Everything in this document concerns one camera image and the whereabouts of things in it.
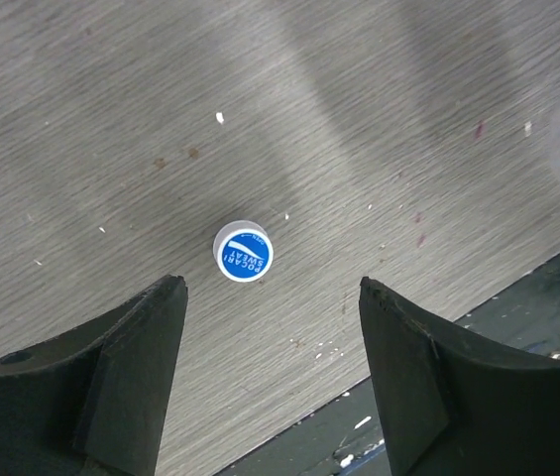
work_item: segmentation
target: white speck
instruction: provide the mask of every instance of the white speck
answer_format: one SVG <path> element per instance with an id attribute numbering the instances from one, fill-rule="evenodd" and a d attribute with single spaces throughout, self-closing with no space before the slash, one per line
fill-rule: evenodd
<path id="1" fill-rule="evenodd" d="M 348 456 L 346 456 L 345 458 L 343 458 L 340 462 L 339 462 L 339 466 L 341 466 L 342 469 L 347 468 L 348 466 L 350 466 L 350 464 L 352 463 L 352 460 L 355 459 L 355 455 L 354 454 L 349 454 Z"/>
<path id="2" fill-rule="evenodd" d="M 365 418 L 363 418 L 361 421 L 359 421 L 357 424 L 355 424 L 355 429 L 359 429 L 361 426 L 363 426 L 364 424 L 366 424 L 368 421 L 370 421 L 372 419 L 371 416 L 366 416 Z"/>

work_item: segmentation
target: black plastic part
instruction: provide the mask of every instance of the black plastic part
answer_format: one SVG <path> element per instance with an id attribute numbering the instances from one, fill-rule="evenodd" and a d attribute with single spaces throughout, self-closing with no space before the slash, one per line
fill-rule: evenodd
<path id="1" fill-rule="evenodd" d="M 187 288 L 164 277 L 0 359 L 0 475 L 155 473 Z"/>
<path id="2" fill-rule="evenodd" d="M 560 474 L 560 360 L 492 341 L 367 278 L 360 314 L 393 476 Z"/>

